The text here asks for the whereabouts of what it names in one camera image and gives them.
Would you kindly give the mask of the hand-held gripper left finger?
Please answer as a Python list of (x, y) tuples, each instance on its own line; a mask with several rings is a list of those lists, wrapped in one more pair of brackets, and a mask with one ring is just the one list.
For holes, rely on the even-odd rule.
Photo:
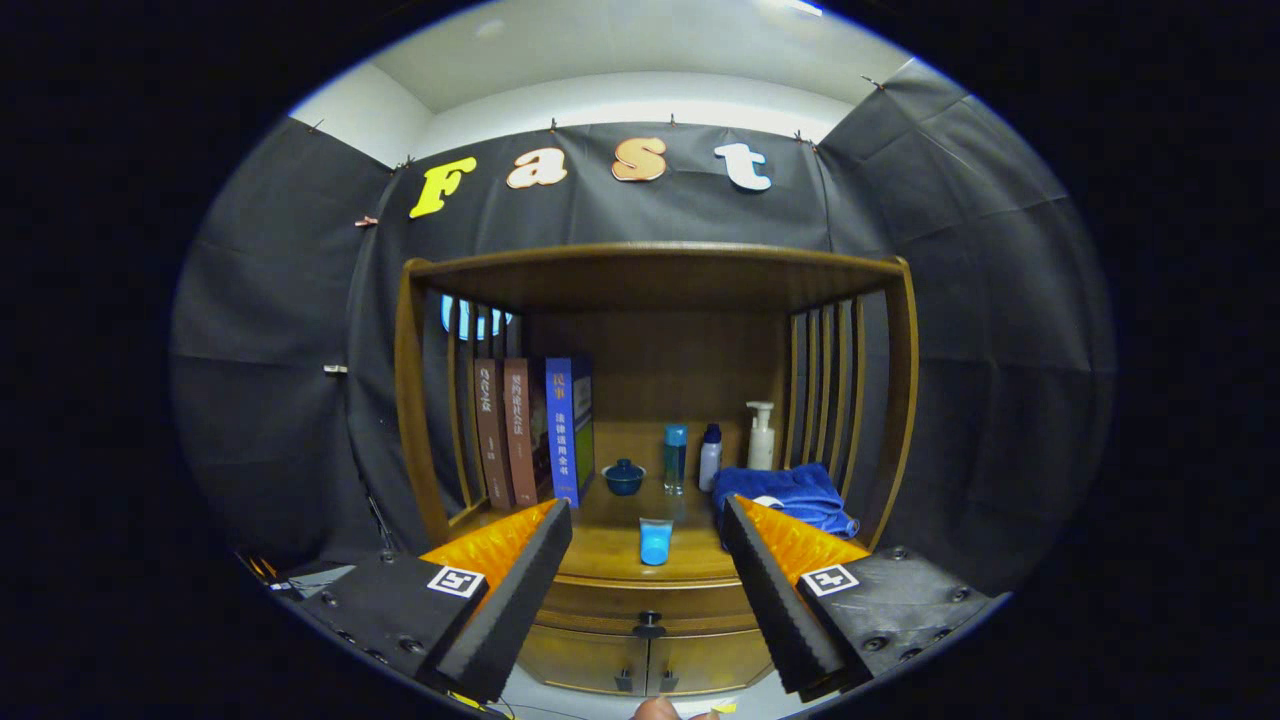
[(383, 551), (302, 600), (321, 633), (426, 688), (500, 698), (572, 539), (554, 498), (424, 555)]

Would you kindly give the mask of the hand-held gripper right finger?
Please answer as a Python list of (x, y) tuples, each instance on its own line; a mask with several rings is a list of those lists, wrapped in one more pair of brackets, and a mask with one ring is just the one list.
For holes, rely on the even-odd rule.
[(915, 550), (864, 550), (740, 496), (721, 537), (783, 689), (805, 702), (905, 676), (1009, 602)]

